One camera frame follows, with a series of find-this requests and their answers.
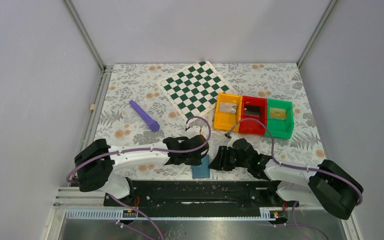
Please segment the yellow plastic bin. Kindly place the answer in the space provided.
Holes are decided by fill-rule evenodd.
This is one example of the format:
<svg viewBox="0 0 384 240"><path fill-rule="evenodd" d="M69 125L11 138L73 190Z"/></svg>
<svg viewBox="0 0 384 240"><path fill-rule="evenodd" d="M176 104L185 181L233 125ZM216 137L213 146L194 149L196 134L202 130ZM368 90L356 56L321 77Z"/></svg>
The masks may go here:
<svg viewBox="0 0 384 240"><path fill-rule="evenodd" d="M219 93L217 97L213 128L229 131L240 119L242 96L237 94Z"/></svg>

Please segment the right aluminium frame post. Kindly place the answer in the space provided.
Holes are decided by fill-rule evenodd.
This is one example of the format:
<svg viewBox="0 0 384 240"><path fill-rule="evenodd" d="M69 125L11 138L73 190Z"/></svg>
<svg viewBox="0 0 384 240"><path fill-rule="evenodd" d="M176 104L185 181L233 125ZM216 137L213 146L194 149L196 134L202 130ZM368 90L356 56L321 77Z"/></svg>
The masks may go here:
<svg viewBox="0 0 384 240"><path fill-rule="evenodd" d="M310 53L313 45L316 43L320 33L322 32L325 24L329 20L329 17L332 14L332 12L334 11L338 2L339 2L338 0L330 0L328 2L322 16L320 17L314 31L312 32L307 44L305 45L297 63L296 63L296 65L299 69L303 66L308 54Z"/></svg>

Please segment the silver card in yellow bin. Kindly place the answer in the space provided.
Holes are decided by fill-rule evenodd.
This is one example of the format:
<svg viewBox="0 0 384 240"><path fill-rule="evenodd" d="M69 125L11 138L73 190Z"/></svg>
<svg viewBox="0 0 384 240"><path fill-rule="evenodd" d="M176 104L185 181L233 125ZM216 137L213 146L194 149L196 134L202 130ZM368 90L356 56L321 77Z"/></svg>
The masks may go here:
<svg viewBox="0 0 384 240"><path fill-rule="evenodd" d="M234 102L220 102L218 111L227 114L237 113L237 104Z"/></svg>

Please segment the green white chessboard mat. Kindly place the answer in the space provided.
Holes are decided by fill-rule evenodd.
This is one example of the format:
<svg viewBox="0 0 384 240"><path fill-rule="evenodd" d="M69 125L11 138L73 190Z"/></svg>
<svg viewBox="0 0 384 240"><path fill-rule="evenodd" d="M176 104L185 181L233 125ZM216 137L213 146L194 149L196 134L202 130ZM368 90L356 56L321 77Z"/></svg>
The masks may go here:
<svg viewBox="0 0 384 240"><path fill-rule="evenodd" d="M213 110L220 93L238 93L209 61L188 65L157 81L157 86L184 120Z"/></svg>

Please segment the green plastic bin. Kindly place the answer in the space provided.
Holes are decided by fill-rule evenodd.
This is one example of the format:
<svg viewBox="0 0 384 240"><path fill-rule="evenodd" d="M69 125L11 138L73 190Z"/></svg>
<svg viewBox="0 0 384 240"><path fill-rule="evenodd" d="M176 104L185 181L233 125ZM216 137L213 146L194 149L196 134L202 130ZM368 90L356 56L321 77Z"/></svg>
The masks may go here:
<svg viewBox="0 0 384 240"><path fill-rule="evenodd" d="M269 98L267 100L267 129L274 138L287 139L294 131L293 103Z"/></svg>

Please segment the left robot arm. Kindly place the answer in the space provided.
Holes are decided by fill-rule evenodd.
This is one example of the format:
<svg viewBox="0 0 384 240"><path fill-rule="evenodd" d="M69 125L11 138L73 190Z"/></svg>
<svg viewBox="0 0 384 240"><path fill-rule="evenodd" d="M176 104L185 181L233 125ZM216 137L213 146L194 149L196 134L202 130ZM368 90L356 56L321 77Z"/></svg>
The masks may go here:
<svg viewBox="0 0 384 240"><path fill-rule="evenodd" d="M80 192L101 191L117 199L131 194L133 185L117 171L145 165L199 166L210 146L201 135L167 137L162 141L140 146L109 145L97 139L74 158L74 172Z"/></svg>

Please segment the blue leather card holder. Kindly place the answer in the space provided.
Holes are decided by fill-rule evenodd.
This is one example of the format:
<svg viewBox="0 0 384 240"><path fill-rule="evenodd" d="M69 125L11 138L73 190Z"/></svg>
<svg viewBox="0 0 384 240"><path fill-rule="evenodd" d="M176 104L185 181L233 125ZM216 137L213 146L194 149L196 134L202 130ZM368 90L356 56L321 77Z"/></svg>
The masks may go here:
<svg viewBox="0 0 384 240"><path fill-rule="evenodd" d="M193 179L209 179L210 178L210 156L207 154L201 159L201 165L191 166Z"/></svg>

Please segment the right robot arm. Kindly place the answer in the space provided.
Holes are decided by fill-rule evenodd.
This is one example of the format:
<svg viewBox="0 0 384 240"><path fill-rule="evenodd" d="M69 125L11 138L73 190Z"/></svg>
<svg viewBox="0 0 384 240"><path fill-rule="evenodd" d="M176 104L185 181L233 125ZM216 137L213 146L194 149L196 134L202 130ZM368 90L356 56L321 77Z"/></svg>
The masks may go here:
<svg viewBox="0 0 384 240"><path fill-rule="evenodd" d="M361 204L363 187L335 162L325 159L315 166L276 162L258 153L244 138L220 146L209 168L217 171L246 169L254 178L266 180L266 199L322 207L336 218L349 219Z"/></svg>

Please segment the aluminium frame post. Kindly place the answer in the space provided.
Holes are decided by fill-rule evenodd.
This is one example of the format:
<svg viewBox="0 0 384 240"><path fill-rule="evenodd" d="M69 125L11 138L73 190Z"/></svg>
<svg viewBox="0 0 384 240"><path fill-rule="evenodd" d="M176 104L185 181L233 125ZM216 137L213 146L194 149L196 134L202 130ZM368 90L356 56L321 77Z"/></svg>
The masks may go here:
<svg viewBox="0 0 384 240"><path fill-rule="evenodd" d="M78 11L77 11L73 1L72 0L62 0L61 2L64 4L70 18L72 19L75 27L77 28L83 42L86 45L86 48L88 49L89 53L91 54L96 65L98 66L98 68L100 69L101 72L105 71L106 65L105 65L103 59L101 58L98 49L96 48L95 44L93 43L93 40L92 40L90 34L88 33L88 31L87 31L79 13L78 13Z"/></svg>
<svg viewBox="0 0 384 240"><path fill-rule="evenodd" d="M296 65L299 69L303 66L308 54L310 53L313 45L316 43L320 33L322 32L325 24L329 20L329 17L332 14L332 12L334 11L338 2L339 2L338 0L330 0L328 2L322 16L320 17L314 31L312 32L307 44L305 45L297 63L296 63Z"/></svg>

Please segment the gold card in green bin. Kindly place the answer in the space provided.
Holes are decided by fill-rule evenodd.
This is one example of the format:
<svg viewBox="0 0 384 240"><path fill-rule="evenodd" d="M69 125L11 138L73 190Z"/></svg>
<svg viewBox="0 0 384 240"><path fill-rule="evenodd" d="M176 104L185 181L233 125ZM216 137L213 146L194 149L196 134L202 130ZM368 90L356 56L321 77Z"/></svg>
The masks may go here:
<svg viewBox="0 0 384 240"><path fill-rule="evenodd" d="M287 118L287 112L283 108L270 107L269 118L284 121Z"/></svg>

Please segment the left aluminium frame post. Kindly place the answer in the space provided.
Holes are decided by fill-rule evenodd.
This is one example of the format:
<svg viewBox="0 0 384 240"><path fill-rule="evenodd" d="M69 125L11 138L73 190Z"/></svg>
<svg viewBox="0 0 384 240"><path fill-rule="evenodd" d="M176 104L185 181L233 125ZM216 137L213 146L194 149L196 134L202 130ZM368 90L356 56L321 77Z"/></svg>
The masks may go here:
<svg viewBox="0 0 384 240"><path fill-rule="evenodd" d="M101 58L98 49L96 48L95 44L93 43L93 40L92 40L90 34L88 33L88 31L87 31L79 13L78 13L78 11L77 11L73 1L72 0L62 0L61 2L64 4L70 18L72 19L75 27L77 28L83 42L86 45L86 48L88 49L89 53L91 54L96 65L98 66L98 68L100 69L101 72L105 71L106 65L105 65L103 59Z"/></svg>

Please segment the black card in red bin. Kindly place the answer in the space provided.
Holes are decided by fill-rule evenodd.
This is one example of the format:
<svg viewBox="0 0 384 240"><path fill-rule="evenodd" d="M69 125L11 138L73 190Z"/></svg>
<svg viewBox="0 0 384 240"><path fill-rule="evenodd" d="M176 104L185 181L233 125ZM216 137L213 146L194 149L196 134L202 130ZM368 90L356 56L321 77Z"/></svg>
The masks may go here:
<svg viewBox="0 0 384 240"><path fill-rule="evenodd" d="M246 116L260 117L261 108L255 105L245 105L243 108L243 114Z"/></svg>

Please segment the red plastic bin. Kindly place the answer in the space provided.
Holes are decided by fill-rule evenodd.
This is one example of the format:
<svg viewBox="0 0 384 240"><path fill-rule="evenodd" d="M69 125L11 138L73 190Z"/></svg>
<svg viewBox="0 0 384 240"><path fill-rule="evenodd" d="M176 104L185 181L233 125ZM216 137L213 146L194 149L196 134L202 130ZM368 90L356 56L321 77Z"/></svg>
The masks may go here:
<svg viewBox="0 0 384 240"><path fill-rule="evenodd" d="M259 106L261 109L261 116L248 116L244 115L244 106L252 105ZM254 97L254 96L242 96L242 106L241 106L241 120L242 119L254 119L254 120L245 120L239 124L238 132L241 134L254 134L263 136L266 133L266 129L260 124L267 125L268 121L268 101L266 98Z"/></svg>

